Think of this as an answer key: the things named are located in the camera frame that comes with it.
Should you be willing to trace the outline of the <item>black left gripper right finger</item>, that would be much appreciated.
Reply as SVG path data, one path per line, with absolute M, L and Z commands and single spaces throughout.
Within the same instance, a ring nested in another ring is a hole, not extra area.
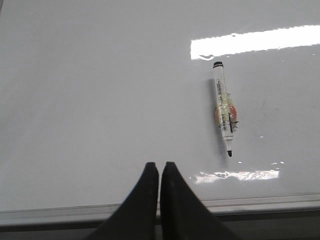
M 174 162 L 167 162 L 162 173 L 160 217 L 164 240 L 238 238 L 202 204 Z

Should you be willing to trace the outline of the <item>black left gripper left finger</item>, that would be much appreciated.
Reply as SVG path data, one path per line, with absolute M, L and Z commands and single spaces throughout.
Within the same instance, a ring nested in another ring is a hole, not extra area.
M 120 207 L 87 240 L 154 240 L 159 172 L 154 162 L 143 172 Z

